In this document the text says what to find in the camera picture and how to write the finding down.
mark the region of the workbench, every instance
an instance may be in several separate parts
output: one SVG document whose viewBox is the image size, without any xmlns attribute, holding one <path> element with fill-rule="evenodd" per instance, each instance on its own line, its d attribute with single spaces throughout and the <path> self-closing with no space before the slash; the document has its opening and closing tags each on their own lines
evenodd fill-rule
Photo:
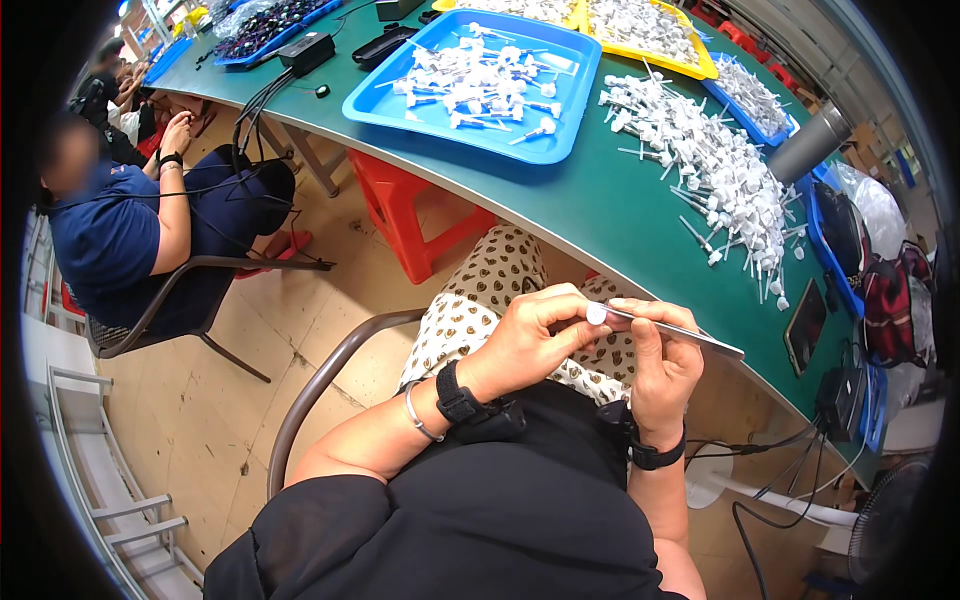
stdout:
<svg viewBox="0 0 960 600">
<path fill-rule="evenodd" d="M 358 3 L 348 2 L 307 31 L 335 32 L 340 22 L 333 17 Z M 429 5 L 421 8 L 427 10 Z M 402 24 L 421 27 L 419 14 L 420 9 L 411 12 Z M 785 103 L 792 101 L 785 110 L 801 125 L 809 119 L 801 102 L 772 73 L 702 20 L 691 19 L 705 36 L 712 36 L 712 41 L 706 42 L 708 50 L 736 55 Z M 382 34 L 383 25 L 377 21 L 373 5 L 350 14 L 334 37 L 336 56 L 281 90 L 265 110 L 282 124 L 288 140 L 303 154 L 306 166 L 328 193 L 336 193 L 329 173 L 340 157 L 321 164 L 302 132 L 315 133 L 394 164 L 526 228 L 628 289 L 633 287 L 640 294 L 689 307 L 705 332 L 746 352 L 746 360 L 739 367 L 762 389 L 804 418 L 813 418 L 821 376 L 839 366 L 843 341 L 853 336 L 851 316 L 842 305 L 838 312 L 828 314 L 809 366 L 798 378 L 787 358 L 783 333 L 807 282 L 813 278 L 821 293 L 825 291 L 823 270 L 808 241 L 804 241 L 804 260 L 797 261 L 788 251 L 784 281 L 791 306 L 780 312 L 773 295 L 760 305 L 756 282 L 741 271 L 746 258 L 742 246 L 731 249 L 728 262 L 708 267 L 703 250 L 678 219 L 683 214 L 703 234 L 708 233 L 704 219 L 670 192 L 668 186 L 677 183 L 676 170 L 660 180 L 663 168 L 658 162 L 640 162 L 636 155 L 618 152 L 617 147 L 638 148 L 638 141 L 626 133 L 611 132 L 604 124 L 607 107 L 597 105 L 600 90 L 606 89 L 605 75 L 645 75 L 642 62 L 603 55 L 572 153 L 557 164 L 530 165 L 420 133 L 347 120 L 341 105 L 367 76 L 350 54 Z M 197 57 L 206 54 L 216 41 L 213 36 L 196 38 L 151 87 L 242 107 L 282 71 L 279 61 L 271 60 L 251 72 L 228 73 L 224 67 L 213 65 L 213 55 L 196 70 Z M 658 70 L 673 81 L 669 84 L 672 88 L 698 103 L 707 96 L 706 114 L 723 109 L 700 82 Z M 321 84 L 331 90 L 325 98 L 307 93 Z M 790 205 L 798 224 L 806 220 L 800 204 Z M 726 242 L 725 234 L 718 237 Z M 859 442 L 838 444 L 837 450 L 849 461 L 859 447 Z M 853 471 L 869 485 L 875 470 L 876 456 L 866 448 Z"/>
</svg>

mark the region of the floor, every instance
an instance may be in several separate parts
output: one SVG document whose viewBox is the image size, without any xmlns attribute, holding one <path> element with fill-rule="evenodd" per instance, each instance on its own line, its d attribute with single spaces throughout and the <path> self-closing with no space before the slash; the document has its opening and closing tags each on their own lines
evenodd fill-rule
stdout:
<svg viewBox="0 0 960 600">
<path fill-rule="evenodd" d="M 229 141 L 235 114 L 222 110 L 191 146 L 188 164 Z M 322 138 L 310 139 L 321 159 L 336 150 Z M 114 378 L 108 416 L 124 455 L 144 493 L 170 493 L 172 514 L 187 516 L 189 525 L 178 532 L 178 543 L 201 569 L 246 530 L 264 505 L 266 465 L 277 429 L 326 356 L 368 317 L 426 306 L 472 248 L 472 240 L 455 248 L 435 264 L 433 277 L 412 285 L 367 216 L 348 163 L 333 178 L 341 191 L 329 199 L 305 169 L 298 174 L 296 207 L 303 212 L 296 227 L 314 233 L 311 254 L 337 266 L 329 273 L 274 271 L 234 282 L 210 332 L 272 383 L 241 371 L 194 337 L 99 364 L 102 374 Z M 470 209 L 466 201 L 441 190 L 424 193 L 418 198 L 424 237 L 436 235 Z M 543 252 L 552 282 L 584 280 L 587 267 L 545 244 Z M 308 416 L 290 465 L 336 424 L 391 397 L 416 330 L 411 324 L 378 333 L 354 355 Z M 745 443 L 750 432 L 762 430 L 781 409 L 731 364 L 715 356 L 707 359 L 690 400 L 689 437 Z M 799 421 L 789 422 L 784 431 L 801 427 Z M 788 447 L 738 458 L 733 475 L 762 485 L 799 451 Z M 811 487 L 814 462 L 806 462 L 797 490 Z M 836 470 L 836 462 L 825 456 L 823 473 Z M 777 490 L 785 485 L 780 483 Z M 759 597 L 731 516 L 736 497 L 726 492 L 708 508 L 690 512 L 690 552 L 711 599 Z M 820 495 L 817 500 L 829 504 Z M 766 505 L 762 512 L 780 522 L 792 515 Z M 804 521 L 780 531 L 746 520 L 770 597 L 800 597 L 800 578 L 815 558 L 812 545 L 826 530 Z"/>
</svg>

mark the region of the metal thermos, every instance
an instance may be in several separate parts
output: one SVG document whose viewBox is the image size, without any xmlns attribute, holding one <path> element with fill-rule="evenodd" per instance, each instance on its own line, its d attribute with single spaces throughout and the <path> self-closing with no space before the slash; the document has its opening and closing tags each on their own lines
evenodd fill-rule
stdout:
<svg viewBox="0 0 960 600">
<path fill-rule="evenodd" d="M 848 137 L 851 128 L 833 102 L 827 102 L 770 156 L 767 166 L 783 185 L 790 185 L 827 159 Z"/>
</svg>

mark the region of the hand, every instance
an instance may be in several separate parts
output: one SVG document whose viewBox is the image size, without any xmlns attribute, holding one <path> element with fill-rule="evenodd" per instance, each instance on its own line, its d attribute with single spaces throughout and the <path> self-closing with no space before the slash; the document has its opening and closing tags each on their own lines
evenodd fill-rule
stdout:
<svg viewBox="0 0 960 600">
<path fill-rule="evenodd" d="M 469 387 L 477 400 L 498 396 L 542 381 L 564 359 L 593 340 L 610 335 L 605 324 L 584 320 L 588 301 L 572 283 L 551 285 L 533 294 L 517 296 L 490 339 L 457 364 L 457 380 Z M 575 323 L 551 336 L 551 325 Z"/>
<path fill-rule="evenodd" d="M 174 115 L 167 123 L 167 129 L 163 132 L 163 138 L 160 140 L 160 157 L 168 156 L 174 152 L 183 153 L 190 147 L 190 119 L 193 115 L 189 110 L 184 110 Z"/>
<path fill-rule="evenodd" d="M 700 347 L 663 336 L 651 323 L 661 321 L 699 331 L 693 313 L 668 302 L 610 300 L 610 306 L 634 313 L 630 323 L 636 352 L 636 377 L 630 405 L 640 441 L 660 452 L 670 450 L 684 432 L 684 408 L 704 372 Z"/>
</svg>

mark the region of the blue plastic tray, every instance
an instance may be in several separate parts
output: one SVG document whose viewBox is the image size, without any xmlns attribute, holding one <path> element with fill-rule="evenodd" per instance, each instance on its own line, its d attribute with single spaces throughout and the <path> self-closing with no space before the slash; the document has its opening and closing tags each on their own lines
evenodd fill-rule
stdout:
<svg viewBox="0 0 960 600">
<path fill-rule="evenodd" d="M 282 32 L 280 32 L 277 36 L 275 36 L 273 39 L 268 41 L 262 48 L 260 48 L 253 54 L 249 55 L 248 57 L 244 57 L 242 59 L 216 59 L 216 61 L 214 61 L 213 63 L 218 65 L 227 64 L 227 65 L 247 66 L 248 64 L 255 62 L 256 60 L 264 57 L 265 55 L 273 52 L 277 48 L 283 46 L 285 43 L 287 43 L 287 41 L 290 40 L 290 38 L 296 36 L 297 34 L 301 33 L 303 30 L 305 30 L 307 25 L 309 25 L 310 23 L 313 23 L 314 21 L 324 16 L 328 12 L 339 9 L 341 6 L 343 6 L 343 4 L 344 4 L 344 0 L 330 0 L 323 6 L 316 9 L 315 11 L 309 12 L 300 23 L 295 23 L 290 27 L 286 28 L 285 30 L 283 30 Z"/>
<path fill-rule="evenodd" d="M 747 70 L 742 64 L 740 64 L 740 62 L 736 58 L 730 56 L 725 52 L 711 52 L 710 57 L 713 59 L 714 62 L 717 62 L 720 59 L 733 60 L 733 62 L 736 62 L 736 64 L 741 69 L 743 69 L 744 71 Z M 766 144 L 767 146 L 779 146 L 783 142 L 783 140 L 787 138 L 790 132 L 793 131 L 793 123 L 790 123 L 789 127 L 785 131 L 777 133 L 773 137 L 767 137 L 766 135 L 760 132 L 760 129 L 757 128 L 754 120 L 751 119 L 749 116 L 747 116 L 747 113 L 744 112 L 743 109 L 740 108 L 740 106 L 733 101 L 733 98 L 728 96 L 727 92 L 725 92 L 722 87 L 717 85 L 717 82 L 715 80 L 704 79 L 701 83 L 704 85 L 707 91 L 710 92 L 710 95 L 716 98 L 717 102 L 719 102 L 721 105 L 730 103 L 730 107 L 728 108 L 728 111 L 733 116 L 733 118 L 736 119 L 737 123 L 742 125 L 743 129 L 747 130 L 747 133 L 750 134 L 750 137 L 752 137 L 755 142 L 760 144 Z"/>
<path fill-rule="evenodd" d="M 840 263 L 827 240 L 824 239 L 823 230 L 820 227 L 823 222 L 823 216 L 820 214 L 820 206 L 817 204 L 817 197 L 813 193 L 813 178 L 807 174 L 804 178 L 797 181 L 797 191 L 803 194 L 806 207 L 807 232 L 806 237 L 810 238 L 810 245 L 813 247 L 813 253 L 824 269 L 833 272 L 833 278 L 837 282 L 837 289 L 840 290 L 840 296 L 843 298 L 847 310 L 856 318 L 863 319 L 863 300 L 853 292 L 853 288 L 847 282 L 847 276 L 844 275 Z"/>
<path fill-rule="evenodd" d="M 887 374 L 879 367 L 867 366 L 867 377 L 870 381 L 870 413 L 866 410 L 860 414 L 860 436 L 866 439 L 866 445 L 873 452 L 880 446 L 880 432 L 883 430 L 883 420 L 887 412 Z M 863 407 L 867 407 L 866 391 L 864 391 Z"/>
<path fill-rule="evenodd" d="M 540 126 L 540 120 L 548 113 L 534 108 L 523 111 L 522 121 L 505 119 L 504 125 L 512 132 L 461 127 L 452 130 L 446 108 L 440 103 L 420 105 L 413 112 L 425 123 L 403 118 L 407 110 L 404 96 L 394 94 L 389 85 L 377 84 L 401 78 L 413 67 L 413 44 L 404 44 L 376 67 L 367 79 L 360 83 L 344 101 L 343 112 L 347 119 L 384 125 L 411 132 L 427 133 L 456 142 L 483 148 L 504 156 L 531 164 L 552 164 L 566 158 L 573 149 L 580 121 L 583 119 L 590 94 L 590 86 L 596 74 L 597 64 L 603 49 L 595 39 L 563 27 L 541 23 L 510 14 L 457 9 L 444 12 L 410 39 L 426 48 L 447 48 L 457 45 L 454 33 L 471 36 L 469 23 L 476 21 L 484 27 L 503 32 L 516 41 L 506 42 L 520 48 L 547 48 L 536 58 L 557 64 L 572 71 L 571 62 L 579 63 L 574 76 L 561 74 L 557 79 L 557 96 L 540 98 L 537 89 L 530 85 L 524 97 L 527 100 L 546 103 L 560 102 L 563 110 L 553 135 L 538 135 L 514 146 L 509 142 Z M 489 47 L 499 50 L 500 42 L 488 39 Z M 546 75 L 540 77 L 547 82 Z"/>
<path fill-rule="evenodd" d="M 193 43 L 193 38 L 185 37 L 184 39 L 178 39 L 173 43 L 172 46 L 167 48 L 167 51 L 164 52 L 160 58 L 156 61 L 154 66 L 150 67 L 147 71 L 147 74 L 143 76 L 143 84 L 150 85 L 155 82 L 167 69 L 170 68 L 170 65 L 174 63 L 174 60 L 178 59 L 181 54 L 186 52 L 187 48 L 190 47 L 190 44 Z"/>
</svg>

